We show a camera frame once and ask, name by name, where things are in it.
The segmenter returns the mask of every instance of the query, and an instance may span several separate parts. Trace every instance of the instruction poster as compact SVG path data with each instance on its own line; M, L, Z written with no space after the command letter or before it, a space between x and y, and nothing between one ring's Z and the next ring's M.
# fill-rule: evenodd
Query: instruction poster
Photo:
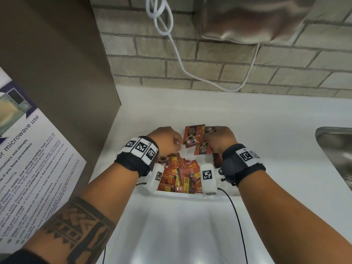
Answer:
M0 253L13 253L68 201L86 161L13 81L1 84L5 75L0 68Z

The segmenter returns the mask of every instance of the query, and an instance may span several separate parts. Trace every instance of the wristband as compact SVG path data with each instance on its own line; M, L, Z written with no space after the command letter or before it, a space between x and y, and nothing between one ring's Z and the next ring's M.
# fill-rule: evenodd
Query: wristband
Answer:
M243 144L235 144L222 154L222 172L226 181L238 187L239 183L248 175L258 171L266 171L260 157Z
M147 176L153 170L159 147L147 137L132 138L119 152L115 163L131 171L137 171L139 177Z

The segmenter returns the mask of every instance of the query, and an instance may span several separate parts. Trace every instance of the pile of coffee packets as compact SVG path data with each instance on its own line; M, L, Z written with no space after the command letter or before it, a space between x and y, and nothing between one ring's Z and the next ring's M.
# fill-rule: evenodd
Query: pile of coffee packets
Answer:
M213 153L208 142L202 141L204 133L215 132L215 127L205 125L187 126L184 130L183 144L186 148L195 147L195 155ZM158 191L185 194L202 194L200 167L196 160L181 158L179 153L161 157L158 161L165 167Z

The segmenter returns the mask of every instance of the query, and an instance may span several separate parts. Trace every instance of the microwave image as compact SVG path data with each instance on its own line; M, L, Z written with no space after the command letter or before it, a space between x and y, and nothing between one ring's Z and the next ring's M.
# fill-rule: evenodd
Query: microwave image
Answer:
M0 137L30 108L29 102L16 89L0 96Z

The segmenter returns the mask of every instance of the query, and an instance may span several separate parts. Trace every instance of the hand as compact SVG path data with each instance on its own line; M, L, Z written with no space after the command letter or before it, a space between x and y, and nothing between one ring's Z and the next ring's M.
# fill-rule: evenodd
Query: hand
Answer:
M176 153L181 149L182 137L171 127L160 127L147 135L153 139L159 147L159 156L165 157Z
M209 145L222 156L222 153L231 145L238 144L235 135L228 127L217 126L214 133L205 133L201 137L204 141L209 142Z

